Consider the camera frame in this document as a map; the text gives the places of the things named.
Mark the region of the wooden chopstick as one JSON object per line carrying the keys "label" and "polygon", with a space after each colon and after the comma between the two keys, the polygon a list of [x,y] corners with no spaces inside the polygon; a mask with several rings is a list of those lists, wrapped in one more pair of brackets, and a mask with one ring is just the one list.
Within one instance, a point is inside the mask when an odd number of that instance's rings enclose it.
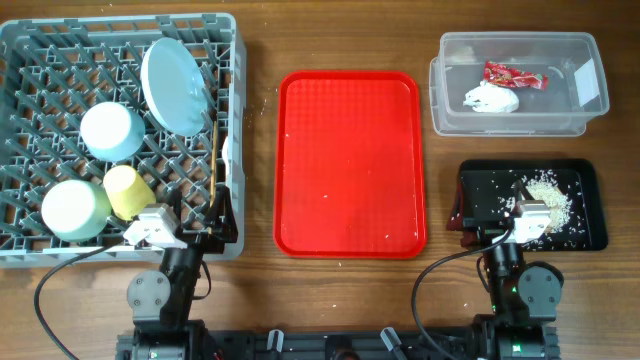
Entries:
{"label": "wooden chopstick", "polygon": [[217,180],[217,152],[218,152],[218,140],[219,140],[219,126],[218,122],[213,121],[211,130],[211,176],[210,176],[210,202],[209,205],[213,205],[216,197],[216,180]]}

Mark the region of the white tissue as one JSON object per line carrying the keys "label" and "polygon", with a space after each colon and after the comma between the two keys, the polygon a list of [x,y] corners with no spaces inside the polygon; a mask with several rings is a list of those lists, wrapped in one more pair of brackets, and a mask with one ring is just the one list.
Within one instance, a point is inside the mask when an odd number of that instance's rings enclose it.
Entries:
{"label": "white tissue", "polygon": [[508,88],[482,81],[465,94],[463,105],[480,113],[511,113],[519,108],[519,98]]}

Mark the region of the green saucer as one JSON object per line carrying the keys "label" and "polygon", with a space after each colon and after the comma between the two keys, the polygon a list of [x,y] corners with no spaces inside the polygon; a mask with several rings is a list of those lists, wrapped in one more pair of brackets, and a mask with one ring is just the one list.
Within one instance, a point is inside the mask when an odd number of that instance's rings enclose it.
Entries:
{"label": "green saucer", "polygon": [[54,185],[41,206],[45,225],[67,242],[86,241],[99,235],[111,211],[104,189],[82,180],[66,180]]}

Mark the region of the light blue bowl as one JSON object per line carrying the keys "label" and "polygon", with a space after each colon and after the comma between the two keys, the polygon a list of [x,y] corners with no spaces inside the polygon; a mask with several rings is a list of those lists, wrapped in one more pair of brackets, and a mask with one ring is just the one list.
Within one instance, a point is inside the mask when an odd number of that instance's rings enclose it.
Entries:
{"label": "light blue bowl", "polygon": [[133,156],[142,146],[145,131],[144,120],[116,102],[91,107],[80,123],[80,135],[89,152],[107,162]]}

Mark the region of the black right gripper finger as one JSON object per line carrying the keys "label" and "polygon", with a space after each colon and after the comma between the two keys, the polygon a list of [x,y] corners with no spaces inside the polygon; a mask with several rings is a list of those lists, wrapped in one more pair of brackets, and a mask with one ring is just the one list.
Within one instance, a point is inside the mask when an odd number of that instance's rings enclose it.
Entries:
{"label": "black right gripper finger", "polygon": [[532,201],[534,199],[534,197],[530,194],[521,180],[517,180],[513,184],[513,190],[515,203],[518,203],[520,201]]}
{"label": "black right gripper finger", "polygon": [[454,203],[446,225],[447,231],[462,231],[464,229],[464,190],[462,181],[457,181]]}

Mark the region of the white plastic fork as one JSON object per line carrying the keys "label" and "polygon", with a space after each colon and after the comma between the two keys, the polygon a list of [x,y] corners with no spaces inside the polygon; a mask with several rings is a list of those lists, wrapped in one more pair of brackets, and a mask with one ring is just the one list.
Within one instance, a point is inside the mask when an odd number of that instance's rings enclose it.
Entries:
{"label": "white plastic fork", "polygon": [[229,188],[232,187],[232,181],[234,179],[234,172],[235,172],[232,155],[233,155],[232,137],[226,136],[221,148],[221,158],[224,164],[225,183]]}

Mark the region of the pile of rice waste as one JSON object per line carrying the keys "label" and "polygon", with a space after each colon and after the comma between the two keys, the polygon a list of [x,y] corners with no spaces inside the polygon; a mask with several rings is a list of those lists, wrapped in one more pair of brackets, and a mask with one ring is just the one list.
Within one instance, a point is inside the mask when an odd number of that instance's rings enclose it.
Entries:
{"label": "pile of rice waste", "polygon": [[584,240],[587,235],[587,219],[580,184],[563,182],[553,170],[518,172],[510,169],[505,175],[504,185],[497,178],[491,180],[497,191],[496,203],[491,206],[493,215],[511,215],[515,218],[513,184],[517,180],[524,183],[534,197],[533,200],[543,201],[551,210],[551,223],[543,235],[521,245],[532,250],[544,247],[555,250],[562,246],[575,247]]}

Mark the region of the light blue plate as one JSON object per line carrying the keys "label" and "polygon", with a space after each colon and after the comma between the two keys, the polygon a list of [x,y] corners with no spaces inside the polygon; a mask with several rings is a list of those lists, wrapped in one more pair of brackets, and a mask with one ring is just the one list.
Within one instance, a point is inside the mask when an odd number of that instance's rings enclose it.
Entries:
{"label": "light blue plate", "polygon": [[161,38],[145,52],[143,95],[155,120],[166,130],[193,136],[205,126],[205,82],[195,59],[178,40]]}

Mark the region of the yellow cup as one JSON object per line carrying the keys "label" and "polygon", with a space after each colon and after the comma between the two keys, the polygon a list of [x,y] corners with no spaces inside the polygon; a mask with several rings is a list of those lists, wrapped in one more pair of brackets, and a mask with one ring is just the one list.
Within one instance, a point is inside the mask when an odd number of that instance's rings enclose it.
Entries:
{"label": "yellow cup", "polygon": [[118,165],[107,171],[103,186],[115,215],[131,221],[150,204],[156,202],[152,189],[137,170],[128,165]]}

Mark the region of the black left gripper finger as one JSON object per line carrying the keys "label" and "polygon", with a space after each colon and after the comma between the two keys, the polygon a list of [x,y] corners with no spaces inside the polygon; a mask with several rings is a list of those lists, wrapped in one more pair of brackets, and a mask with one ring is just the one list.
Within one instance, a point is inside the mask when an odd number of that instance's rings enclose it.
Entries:
{"label": "black left gripper finger", "polygon": [[174,189],[168,194],[167,204],[172,209],[172,212],[176,218],[176,223],[180,225],[182,223],[181,221],[182,193],[179,189]]}
{"label": "black left gripper finger", "polygon": [[207,227],[212,235],[237,235],[231,192],[226,185],[216,185],[213,202],[207,210]]}

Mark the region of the red snack wrapper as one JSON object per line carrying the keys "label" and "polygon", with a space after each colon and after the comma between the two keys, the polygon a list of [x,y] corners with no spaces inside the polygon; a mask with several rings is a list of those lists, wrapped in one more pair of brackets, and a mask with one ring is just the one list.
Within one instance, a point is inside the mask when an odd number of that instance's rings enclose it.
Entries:
{"label": "red snack wrapper", "polygon": [[483,70],[483,79],[495,86],[506,88],[533,88],[544,91],[549,79],[544,74],[521,71],[504,64],[487,61]]}

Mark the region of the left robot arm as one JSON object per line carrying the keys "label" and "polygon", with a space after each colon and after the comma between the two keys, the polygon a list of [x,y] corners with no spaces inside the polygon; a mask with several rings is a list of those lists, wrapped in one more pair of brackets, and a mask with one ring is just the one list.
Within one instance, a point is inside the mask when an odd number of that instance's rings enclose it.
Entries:
{"label": "left robot arm", "polygon": [[133,218],[124,238],[163,249],[157,270],[134,277],[127,289],[133,310],[134,332],[120,335],[117,359],[222,359],[224,353],[202,320],[189,318],[192,303],[202,300],[195,289],[200,274],[210,278],[206,254],[221,253],[238,239],[231,192],[215,187],[213,202],[206,207],[205,233],[187,233],[181,225],[182,196],[174,191],[168,203],[146,206]]}

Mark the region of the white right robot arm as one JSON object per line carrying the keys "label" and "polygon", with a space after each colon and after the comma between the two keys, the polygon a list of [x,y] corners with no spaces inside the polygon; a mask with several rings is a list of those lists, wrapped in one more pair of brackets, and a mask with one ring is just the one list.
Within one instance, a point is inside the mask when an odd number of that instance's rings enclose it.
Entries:
{"label": "white right robot arm", "polygon": [[490,295],[492,312],[474,317],[466,336],[468,359],[537,359],[561,357],[556,307],[564,277],[554,266],[526,262],[524,245],[543,235],[551,211],[518,180],[513,185],[515,205],[498,221],[463,219],[466,196],[456,193],[449,231],[460,231],[461,246],[480,250],[477,270]]}

